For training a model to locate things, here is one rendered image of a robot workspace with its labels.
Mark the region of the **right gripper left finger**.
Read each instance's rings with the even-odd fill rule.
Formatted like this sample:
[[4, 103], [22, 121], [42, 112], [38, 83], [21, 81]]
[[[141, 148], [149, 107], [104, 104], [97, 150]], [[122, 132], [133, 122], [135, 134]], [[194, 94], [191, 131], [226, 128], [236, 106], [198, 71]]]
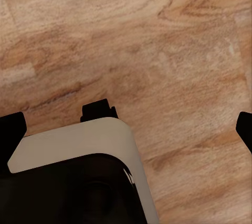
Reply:
[[22, 112], [0, 118], [0, 173], [27, 131]]

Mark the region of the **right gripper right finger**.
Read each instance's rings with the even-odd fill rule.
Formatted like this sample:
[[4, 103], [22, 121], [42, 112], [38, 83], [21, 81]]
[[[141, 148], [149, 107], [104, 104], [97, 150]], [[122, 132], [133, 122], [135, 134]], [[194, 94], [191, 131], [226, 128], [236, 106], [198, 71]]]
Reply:
[[237, 123], [236, 132], [245, 142], [248, 149], [252, 153], [252, 113], [240, 112]]

